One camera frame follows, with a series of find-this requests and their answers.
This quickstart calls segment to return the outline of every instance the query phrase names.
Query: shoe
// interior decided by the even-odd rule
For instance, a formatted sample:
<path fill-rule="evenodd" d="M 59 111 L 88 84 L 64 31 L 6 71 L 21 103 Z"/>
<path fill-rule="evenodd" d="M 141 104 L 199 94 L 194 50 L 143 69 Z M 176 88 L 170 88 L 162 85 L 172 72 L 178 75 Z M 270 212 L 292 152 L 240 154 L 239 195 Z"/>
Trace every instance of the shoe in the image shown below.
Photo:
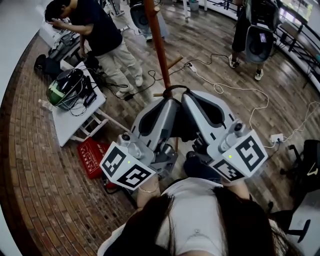
<path fill-rule="evenodd" d="M 152 42 L 152 35 L 148 35 L 146 38 L 145 38 L 146 42 L 147 43 L 151 43 Z"/>
<path fill-rule="evenodd" d="M 257 80 L 257 81 L 260 81 L 263 75 L 264 75 L 264 71 L 263 71 L 263 69 L 261 69 L 261 73 L 260 74 L 255 72 L 254 79 Z"/>
<path fill-rule="evenodd" d="M 232 61 L 232 54 L 229 56 L 229 66 L 232 69 L 235 69 L 236 67 L 239 66 L 239 62 L 237 61 Z"/>
<path fill-rule="evenodd" d="M 121 98 L 125 94 L 127 94 L 127 93 L 129 93 L 129 92 L 131 92 L 133 90 L 134 90 L 134 87 L 131 84 L 129 84 L 129 86 L 127 88 L 121 88 L 120 90 L 118 90 L 115 95 L 117 97 Z"/>
<path fill-rule="evenodd" d="M 143 78 L 142 78 L 142 75 L 139 75 L 139 76 L 137 76 L 137 77 L 135 78 L 135 85 L 136 85 L 137 87 L 142 86 L 143 82 L 144 82 L 144 80 L 143 80 Z"/>
<path fill-rule="evenodd" d="M 185 158 L 194 158 L 194 157 L 196 157 L 197 156 L 197 154 L 196 154 L 196 152 L 194 152 L 194 151 L 189 151 L 188 153 L 186 153 L 186 155 L 185 155 Z"/>
<path fill-rule="evenodd" d="M 114 15 L 115 17 L 120 17 L 125 14 L 124 10 L 120 10 L 118 14 Z"/>

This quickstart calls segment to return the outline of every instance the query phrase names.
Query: red box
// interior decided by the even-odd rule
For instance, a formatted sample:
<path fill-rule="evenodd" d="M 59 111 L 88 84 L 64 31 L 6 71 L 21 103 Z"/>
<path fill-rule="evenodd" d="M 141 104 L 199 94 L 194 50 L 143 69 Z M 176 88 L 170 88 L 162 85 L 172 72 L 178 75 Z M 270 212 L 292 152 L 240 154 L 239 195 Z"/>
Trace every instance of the red box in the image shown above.
<path fill-rule="evenodd" d="M 96 142 L 91 137 L 77 147 L 89 179 L 101 178 L 102 170 L 99 165 L 109 147 L 110 145 Z"/>

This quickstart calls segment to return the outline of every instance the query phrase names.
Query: strap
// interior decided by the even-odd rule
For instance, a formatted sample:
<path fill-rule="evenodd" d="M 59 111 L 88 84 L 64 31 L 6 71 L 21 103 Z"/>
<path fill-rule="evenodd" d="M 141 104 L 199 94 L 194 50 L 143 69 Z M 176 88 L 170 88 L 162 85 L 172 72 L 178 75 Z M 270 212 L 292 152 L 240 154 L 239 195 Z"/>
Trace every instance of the strap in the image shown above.
<path fill-rule="evenodd" d="M 188 87 L 186 87 L 185 85 L 177 84 L 177 85 L 172 85 L 169 88 L 165 89 L 163 94 L 162 94 L 162 96 L 164 98 L 168 98 L 169 97 L 168 93 L 171 92 L 172 90 L 176 89 L 176 88 L 185 88 L 187 92 L 190 92 L 190 89 Z"/>

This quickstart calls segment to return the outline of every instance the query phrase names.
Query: black chair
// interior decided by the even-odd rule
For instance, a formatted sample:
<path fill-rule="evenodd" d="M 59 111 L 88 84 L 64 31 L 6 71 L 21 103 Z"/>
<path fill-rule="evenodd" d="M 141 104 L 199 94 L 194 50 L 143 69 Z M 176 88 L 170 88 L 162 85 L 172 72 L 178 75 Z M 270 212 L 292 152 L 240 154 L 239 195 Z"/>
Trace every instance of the black chair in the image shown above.
<path fill-rule="evenodd" d="M 308 219 L 305 222 L 303 229 L 301 229 L 301 230 L 292 230 L 292 229 L 289 230 L 289 227 L 290 227 L 290 224 L 291 224 L 291 221 L 292 221 L 292 218 L 293 218 L 295 211 L 294 210 L 281 210 L 281 211 L 277 211 L 274 213 L 270 213 L 272 207 L 274 206 L 273 202 L 270 202 L 268 206 L 269 206 L 269 210 L 268 210 L 269 218 L 271 220 L 274 220 L 278 224 L 278 226 L 283 230 L 283 232 L 285 232 L 286 234 L 293 235 L 293 236 L 300 236 L 297 243 L 302 242 L 302 240 L 305 238 L 305 236 L 307 234 L 311 220 Z"/>
<path fill-rule="evenodd" d="M 320 141 L 308 139 L 304 142 L 303 152 L 298 153 L 294 145 L 289 146 L 296 156 L 293 168 L 285 171 L 280 170 L 280 174 L 286 175 L 293 180 L 290 196 L 294 199 L 294 210 L 311 191 L 320 189 Z"/>

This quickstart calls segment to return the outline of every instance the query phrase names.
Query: white shirt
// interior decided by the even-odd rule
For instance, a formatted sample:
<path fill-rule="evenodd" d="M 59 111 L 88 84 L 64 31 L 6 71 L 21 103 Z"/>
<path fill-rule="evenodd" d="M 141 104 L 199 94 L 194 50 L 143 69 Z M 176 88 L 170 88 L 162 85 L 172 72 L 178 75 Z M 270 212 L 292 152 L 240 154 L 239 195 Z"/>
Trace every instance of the white shirt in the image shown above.
<path fill-rule="evenodd" d="M 181 180 L 164 194 L 174 196 L 170 211 L 174 231 L 176 255 L 189 251 L 205 251 L 214 256 L 223 255 L 223 228 L 220 223 L 218 202 L 212 189 L 222 185 L 201 178 Z M 120 236 L 125 224 L 116 229 L 112 236 L 99 248 L 97 255 L 103 256 L 107 248 Z M 169 219 L 164 220 L 156 244 L 164 248 L 168 245 Z"/>

